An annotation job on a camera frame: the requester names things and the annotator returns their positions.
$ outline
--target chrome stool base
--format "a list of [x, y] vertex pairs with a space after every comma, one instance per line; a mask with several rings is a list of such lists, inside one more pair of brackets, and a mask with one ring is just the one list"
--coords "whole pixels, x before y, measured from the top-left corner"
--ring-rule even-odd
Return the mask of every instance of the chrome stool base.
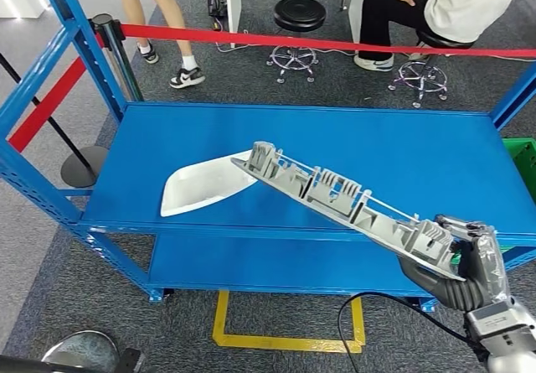
[[305, 70], [307, 81], [314, 82], [315, 78], [311, 70], [312, 65], [318, 64], [317, 54], [313, 49], [308, 48], [289, 48], [287, 46], [277, 46], [274, 48], [266, 62], [267, 65], [277, 65], [281, 70], [277, 82], [284, 83], [284, 74], [286, 70]]
[[415, 90], [417, 97], [413, 107], [421, 107], [424, 94], [436, 92], [442, 101], [447, 100], [447, 76], [434, 65], [435, 55], [426, 61], [409, 61], [398, 69], [397, 76], [387, 88], [394, 91], [398, 85], [406, 85]]
[[119, 352], [115, 343], [106, 334], [85, 330], [63, 338], [41, 361], [113, 373], [119, 363]]

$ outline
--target yellow floor marking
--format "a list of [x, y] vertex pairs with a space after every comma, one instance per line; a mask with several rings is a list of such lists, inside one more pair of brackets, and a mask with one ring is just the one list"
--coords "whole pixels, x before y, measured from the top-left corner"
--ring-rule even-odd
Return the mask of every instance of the yellow floor marking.
[[[213, 339], [219, 346], [256, 348], [262, 350], [346, 352], [342, 341], [337, 339], [302, 339], [225, 334], [224, 332], [225, 321], [227, 318], [227, 308], [228, 305], [229, 291], [219, 291], [213, 331]], [[351, 352], [354, 354], [361, 353], [361, 347], [365, 344], [365, 328], [363, 322], [361, 299], [355, 299], [351, 303], [351, 314], [354, 339], [348, 340], [347, 343]]]

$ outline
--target person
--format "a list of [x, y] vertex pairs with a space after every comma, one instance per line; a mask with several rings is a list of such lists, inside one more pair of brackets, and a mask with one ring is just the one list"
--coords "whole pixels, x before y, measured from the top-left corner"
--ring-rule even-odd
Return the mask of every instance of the person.
[[[474, 42], [503, 15], [511, 1], [364, 0], [360, 42], [390, 46], [391, 21], [454, 42]], [[366, 70], [391, 71], [394, 55], [359, 51], [354, 63]]]
[[[185, 28], [184, 18], [176, 0], [155, 1], [162, 11], [167, 25], [172, 28]], [[145, 18], [139, 0], [121, 0], [121, 3], [129, 23], [145, 25]], [[179, 40], [177, 44], [182, 54], [182, 65], [176, 76], [170, 79], [170, 85], [173, 88], [181, 89], [204, 81], [205, 76], [196, 63], [190, 42]], [[139, 53], [147, 63], [152, 65], [158, 61], [158, 54], [149, 39], [138, 38], [137, 45]]]

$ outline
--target red rope barrier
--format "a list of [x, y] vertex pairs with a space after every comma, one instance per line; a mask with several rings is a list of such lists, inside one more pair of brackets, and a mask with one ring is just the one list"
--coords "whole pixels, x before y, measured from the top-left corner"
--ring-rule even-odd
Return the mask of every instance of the red rope barrier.
[[377, 46], [372, 44], [354, 44], [338, 40], [294, 38], [290, 36], [231, 34], [229, 32], [210, 31], [205, 29], [180, 29], [155, 27], [149, 25], [123, 24], [125, 36], [168, 40], [191, 40], [219, 44], [256, 44], [261, 46], [295, 46], [312, 49], [369, 50], [392, 53], [422, 54], [458, 54], [464, 56], [500, 56], [536, 58], [536, 49], [426, 49], [414, 46]]
[[60, 78], [39, 106], [28, 115], [13, 136], [10, 144], [20, 153], [65, 99], [85, 71], [85, 65], [80, 57], [73, 61]]

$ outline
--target stool seat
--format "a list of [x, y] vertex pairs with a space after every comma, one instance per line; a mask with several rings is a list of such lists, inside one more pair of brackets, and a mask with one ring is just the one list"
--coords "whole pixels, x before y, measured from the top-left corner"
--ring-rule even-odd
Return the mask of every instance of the stool seat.
[[439, 35], [427, 34], [420, 30], [417, 30], [417, 36], [421, 42], [424, 42], [428, 46], [437, 49], [469, 49], [473, 44], [475, 44], [474, 42], [470, 42], [466, 44], [461, 42], [455, 42], [453, 40], [441, 38]]
[[293, 32], [310, 32], [323, 26], [326, 9], [316, 0], [281, 0], [274, 9], [276, 23]]

